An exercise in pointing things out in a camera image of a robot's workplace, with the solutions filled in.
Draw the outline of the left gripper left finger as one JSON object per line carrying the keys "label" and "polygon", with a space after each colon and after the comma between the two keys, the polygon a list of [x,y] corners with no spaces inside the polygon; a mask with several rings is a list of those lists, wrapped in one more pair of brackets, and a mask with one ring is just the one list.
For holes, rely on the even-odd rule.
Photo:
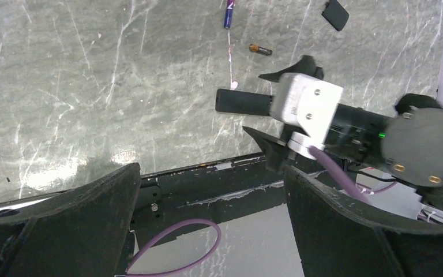
{"label": "left gripper left finger", "polygon": [[121,276],[141,183],[131,163],[47,200],[0,211],[0,276]]}

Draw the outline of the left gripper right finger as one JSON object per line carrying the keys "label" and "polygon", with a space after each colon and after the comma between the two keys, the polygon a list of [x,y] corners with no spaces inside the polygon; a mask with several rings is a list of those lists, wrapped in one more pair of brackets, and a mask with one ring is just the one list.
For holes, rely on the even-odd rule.
{"label": "left gripper right finger", "polygon": [[284,190],[305,276],[443,276],[443,225],[365,204],[292,166]]}

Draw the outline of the black remote control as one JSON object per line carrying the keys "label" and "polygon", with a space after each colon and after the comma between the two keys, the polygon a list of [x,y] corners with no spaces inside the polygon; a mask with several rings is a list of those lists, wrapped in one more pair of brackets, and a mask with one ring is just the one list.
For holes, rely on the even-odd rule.
{"label": "black remote control", "polygon": [[269,116],[273,96],[259,93],[218,89],[215,110],[222,113]]}

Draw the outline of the black gold AAA battery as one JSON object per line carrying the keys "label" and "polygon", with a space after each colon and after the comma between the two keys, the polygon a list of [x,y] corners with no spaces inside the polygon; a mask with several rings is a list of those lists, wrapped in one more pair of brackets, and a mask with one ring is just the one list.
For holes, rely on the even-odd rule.
{"label": "black gold AAA battery", "polygon": [[271,49],[264,48],[264,47],[258,46],[256,44],[250,44],[249,45],[249,50],[251,52],[254,52],[254,53],[257,53],[257,54],[261,54],[261,55],[264,55],[264,56],[267,56],[267,57],[269,57],[269,56],[271,56],[273,54],[273,51]]}

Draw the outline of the black remote battery cover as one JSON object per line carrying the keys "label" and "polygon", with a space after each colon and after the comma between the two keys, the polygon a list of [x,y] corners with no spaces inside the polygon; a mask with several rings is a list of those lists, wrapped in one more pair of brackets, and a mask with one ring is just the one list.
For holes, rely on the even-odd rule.
{"label": "black remote battery cover", "polygon": [[343,30],[350,17],[348,11],[337,0],[326,1],[321,15],[338,32]]}

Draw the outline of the blue AAA battery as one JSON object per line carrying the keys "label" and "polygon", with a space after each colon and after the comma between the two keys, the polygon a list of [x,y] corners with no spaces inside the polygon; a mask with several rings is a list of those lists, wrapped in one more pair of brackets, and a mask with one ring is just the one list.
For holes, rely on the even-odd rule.
{"label": "blue AAA battery", "polygon": [[226,1],[226,9],[225,9],[224,23],[223,23],[223,27],[225,29],[229,29],[231,27],[234,7],[235,7],[235,0]]}

